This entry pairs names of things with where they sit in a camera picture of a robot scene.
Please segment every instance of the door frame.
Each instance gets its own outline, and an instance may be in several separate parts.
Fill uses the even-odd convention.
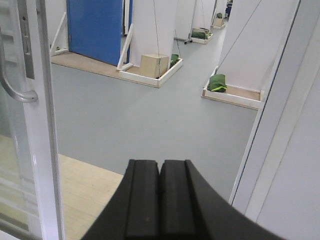
[[[23,103],[23,111],[32,158],[41,233],[44,240],[64,240],[45,0],[26,0],[26,8],[34,79],[25,77],[25,84],[21,87],[24,91],[34,90],[38,96],[37,102]],[[11,231],[9,234],[18,239],[25,239],[22,233]]]

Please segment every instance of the blue door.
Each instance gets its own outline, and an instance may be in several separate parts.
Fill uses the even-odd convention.
[[[70,51],[118,65],[122,0],[67,0],[67,8]]]

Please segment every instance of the glass door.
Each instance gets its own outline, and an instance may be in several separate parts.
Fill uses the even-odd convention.
[[[23,240],[63,239],[43,4],[0,0],[0,232]]]

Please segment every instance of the door handle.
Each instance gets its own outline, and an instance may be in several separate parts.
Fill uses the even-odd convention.
[[[6,57],[5,57],[5,47],[2,37],[2,31],[0,27],[0,82],[7,94],[13,99],[22,103],[33,103],[38,100],[38,94],[31,91],[17,91],[15,90],[8,81],[6,72]]]

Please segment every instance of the gray floor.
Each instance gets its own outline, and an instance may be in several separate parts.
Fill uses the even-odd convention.
[[[257,112],[201,97],[224,36],[180,42],[184,66],[160,89],[53,65],[59,152],[117,173],[129,159],[191,159],[228,199]]]

